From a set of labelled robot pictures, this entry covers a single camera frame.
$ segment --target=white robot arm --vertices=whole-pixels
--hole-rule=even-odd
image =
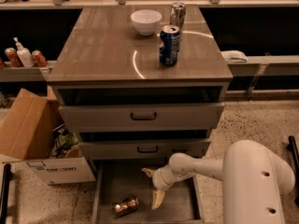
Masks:
[[[250,140],[232,144],[223,160],[176,153],[165,167],[142,171],[152,177],[157,189],[153,193],[153,210],[176,182],[196,174],[222,181],[224,224],[284,224],[280,195],[290,193],[295,184],[287,162]]]

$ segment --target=terrazzo floor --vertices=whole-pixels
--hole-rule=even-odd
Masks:
[[[0,109],[0,125],[8,110],[9,106]],[[218,128],[212,132],[212,143],[206,155],[223,158],[233,142],[250,139],[270,148],[293,166],[292,154],[286,149],[289,135],[293,135],[299,143],[299,99],[228,101]],[[16,160],[0,155],[0,161]],[[91,223],[95,182],[48,186],[21,161],[12,162],[12,173],[7,224]],[[200,175],[196,178],[202,217],[206,223],[223,223],[221,182]],[[299,207],[294,203],[298,193],[299,189],[295,188],[282,197],[287,224],[299,223]]]

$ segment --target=drawer cabinet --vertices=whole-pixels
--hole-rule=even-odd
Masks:
[[[169,5],[85,7],[48,83],[97,173],[92,223],[204,223],[192,179],[153,213],[154,187],[141,168],[163,166],[176,152],[206,155],[232,74],[198,6],[187,6],[172,67],[159,63],[159,37],[130,23],[139,9],[160,11],[161,26],[169,23]],[[115,218],[111,203],[132,194],[138,211]]]

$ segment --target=blue soda can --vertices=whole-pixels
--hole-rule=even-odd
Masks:
[[[180,32],[176,25],[166,25],[160,32],[160,62],[164,65],[175,65],[178,62]]]

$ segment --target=white bowl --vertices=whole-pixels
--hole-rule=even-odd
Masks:
[[[153,34],[160,24],[162,15],[153,10],[138,10],[131,15],[132,25],[142,35]]]

